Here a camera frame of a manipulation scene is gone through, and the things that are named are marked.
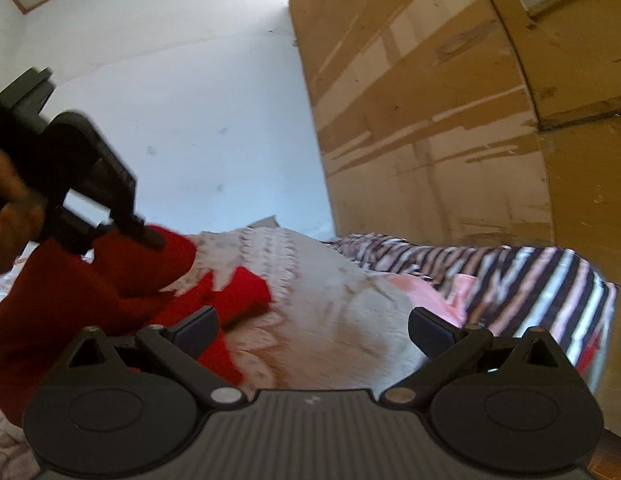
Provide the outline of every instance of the striped blanket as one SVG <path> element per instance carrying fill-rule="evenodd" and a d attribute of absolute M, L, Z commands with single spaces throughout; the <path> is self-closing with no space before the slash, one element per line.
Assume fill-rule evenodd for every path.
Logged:
<path fill-rule="evenodd" d="M 530 326 L 551 332 L 578 369 L 610 326 L 617 286 L 574 251 L 557 247 L 431 247 L 382 234 L 325 242 L 363 269 L 408 273 L 447 297 L 456 274 L 476 276 L 468 322 L 494 335 L 521 336 Z"/>

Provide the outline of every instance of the ribbed gray panel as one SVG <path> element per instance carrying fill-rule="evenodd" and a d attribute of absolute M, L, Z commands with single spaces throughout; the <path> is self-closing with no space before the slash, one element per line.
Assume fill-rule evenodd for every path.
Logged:
<path fill-rule="evenodd" d="M 386 410 L 366 392 L 262 392 L 215 413 L 173 462 L 138 480 L 489 480 L 444 452 L 420 418 Z M 586 480 L 582 470 L 555 477 Z M 44 473 L 40 480 L 65 480 Z"/>

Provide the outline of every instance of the pink fabric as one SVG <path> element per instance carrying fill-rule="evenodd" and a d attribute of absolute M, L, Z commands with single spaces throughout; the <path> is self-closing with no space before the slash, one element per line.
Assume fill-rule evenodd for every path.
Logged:
<path fill-rule="evenodd" d="M 457 274 L 453 279 L 453 290 L 448 301 L 434 290 L 430 283 L 410 274 L 385 274 L 385 277 L 396 287 L 404 291 L 413 306 L 423 306 L 433 314 L 441 317 L 456 327 L 466 323 L 466 304 L 473 284 L 474 276 Z"/>

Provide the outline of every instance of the white logo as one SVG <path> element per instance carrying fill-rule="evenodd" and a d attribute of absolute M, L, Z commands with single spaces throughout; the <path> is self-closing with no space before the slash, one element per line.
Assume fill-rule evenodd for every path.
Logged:
<path fill-rule="evenodd" d="M 314 406 L 315 404 L 318 404 L 319 402 L 321 402 L 321 399 L 315 395 L 312 397 L 307 397 L 306 399 L 304 399 L 304 402 L 306 402 L 306 404 L 310 404 L 311 406 Z"/>

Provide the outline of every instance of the white wall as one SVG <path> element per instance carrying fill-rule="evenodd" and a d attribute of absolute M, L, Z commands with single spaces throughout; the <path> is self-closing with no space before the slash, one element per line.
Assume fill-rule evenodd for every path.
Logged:
<path fill-rule="evenodd" d="M 26 19 L 11 0 L 0 0 L 0 92 L 11 82 L 10 66 Z"/>
<path fill-rule="evenodd" d="M 329 200 L 287 0 L 52 0 L 14 75 L 50 66 L 46 113 L 87 113 L 182 232 L 277 215 L 328 237 Z"/>

